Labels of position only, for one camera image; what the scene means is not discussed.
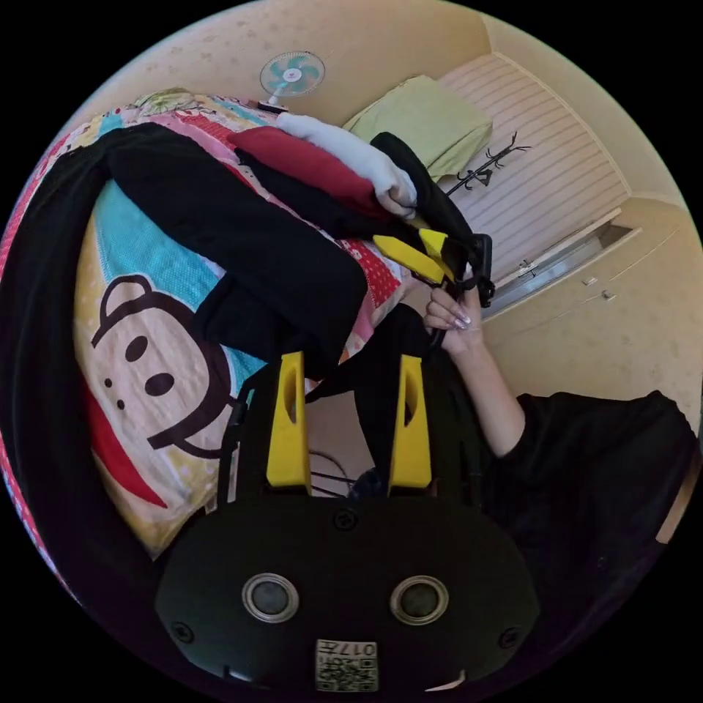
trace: red pillow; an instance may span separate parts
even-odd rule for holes
[[[392,215],[376,200],[373,184],[319,146],[291,136],[277,127],[254,127],[227,136],[269,168],[329,193],[347,207],[379,220]]]

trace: black coat rack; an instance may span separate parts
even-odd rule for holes
[[[487,186],[488,183],[491,181],[491,176],[493,175],[493,169],[490,168],[491,166],[494,166],[495,168],[502,168],[505,164],[499,163],[499,161],[502,158],[505,158],[511,152],[525,152],[528,149],[531,149],[530,146],[515,146],[515,141],[517,138],[518,133],[515,132],[513,134],[513,139],[510,142],[510,145],[506,146],[504,149],[501,149],[495,156],[491,154],[490,149],[487,149],[486,156],[488,157],[488,161],[479,166],[475,171],[469,169],[466,173],[466,176],[462,176],[461,171],[459,171],[456,174],[456,177],[459,179],[459,183],[453,186],[451,190],[448,190],[447,195],[450,196],[455,190],[459,189],[462,185],[467,190],[472,190],[473,186],[469,185],[469,181],[473,179],[476,179],[479,183],[483,183],[483,185]]]

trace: screw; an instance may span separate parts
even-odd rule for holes
[[[498,646],[502,650],[511,650],[520,639],[520,628],[508,628],[499,638]]]
[[[338,510],[337,513],[335,513],[335,527],[342,530],[342,532],[348,532],[350,529],[354,529],[358,521],[357,514],[347,507],[343,507],[342,510]]]
[[[195,639],[193,631],[184,622],[171,623],[171,634],[183,644],[190,644]]]

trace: monkey face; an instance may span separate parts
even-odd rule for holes
[[[192,336],[192,317],[186,305],[153,291],[144,276],[113,280],[92,339],[92,375],[104,385],[110,421],[123,436],[146,437],[155,450],[175,445],[217,458],[230,374],[222,348]],[[209,446],[198,446],[215,421],[217,430],[206,433]]]
[[[197,343],[165,310],[146,308],[106,330],[96,346],[119,424],[151,437],[193,413],[210,384]]]

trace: label sticker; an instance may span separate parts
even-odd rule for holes
[[[318,691],[370,693],[379,689],[376,642],[319,639],[315,652]]]

